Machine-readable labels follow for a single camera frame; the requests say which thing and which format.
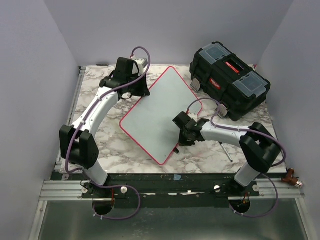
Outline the whiteboard marker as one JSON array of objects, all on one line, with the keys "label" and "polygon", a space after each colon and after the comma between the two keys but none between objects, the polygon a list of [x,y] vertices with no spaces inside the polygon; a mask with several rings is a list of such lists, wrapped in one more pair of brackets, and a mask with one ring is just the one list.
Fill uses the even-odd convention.
[{"label": "whiteboard marker", "polygon": [[219,142],[219,144],[220,144],[221,148],[223,149],[224,153],[226,154],[227,158],[229,159],[229,161],[230,161],[231,163],[233,163],[234,161],[233,161],[230,153],[228,152],[228,150],[227,150],[227,149],[225,148],[225,146],[223,145],[223,143],[222,143],[222,142]]}]

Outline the pink-framed whiteboard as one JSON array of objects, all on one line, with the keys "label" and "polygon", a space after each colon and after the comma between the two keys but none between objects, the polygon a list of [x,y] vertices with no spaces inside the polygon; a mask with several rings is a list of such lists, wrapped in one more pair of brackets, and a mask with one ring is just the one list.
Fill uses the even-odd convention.
[{"label": "pink-framed whiteboard", "polygon": [[203,104],[178,71],[169,66],[120,120],[120,128],[158,165],[164,165],[179,141],[173,119],[190,110],[199,115]]}]

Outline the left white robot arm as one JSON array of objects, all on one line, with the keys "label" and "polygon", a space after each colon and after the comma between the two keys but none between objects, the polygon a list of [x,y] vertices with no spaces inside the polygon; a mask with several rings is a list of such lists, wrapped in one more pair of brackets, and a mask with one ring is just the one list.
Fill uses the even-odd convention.
[{"label": "left white robot arm", "polygon": [[63,125],[59,130],[60,154],[65,159],[65,171],[72,170],[69,164],[77,165],[91,181],[95,182],[93,191],[101,198],[111,191],[108,174],[98,162],[99,148],[95,135],[108,112],[123,99],[146,97],[150,95],[147,85],[147,72],[150,67],[146,58],[120,57],[115,69],[103,78],[94,99],[83,114],[70,126]]}]

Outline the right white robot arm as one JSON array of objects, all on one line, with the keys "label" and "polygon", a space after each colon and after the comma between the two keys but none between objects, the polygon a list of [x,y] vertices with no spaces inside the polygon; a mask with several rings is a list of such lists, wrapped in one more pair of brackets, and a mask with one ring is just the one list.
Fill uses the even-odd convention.
[{"label": "right white robot arm", "polygon": [[246,163],[230,183],[230,191],[241,196],[250,183],[274,167],[274,162],[284,152],[283,146],[260,123],[251,126],[217,124],[205,118],[192,119],[186,112],[179,113],[173,122],[179,128],[178,144],[193,146],[196,142],[214,141],[240,148]]}]

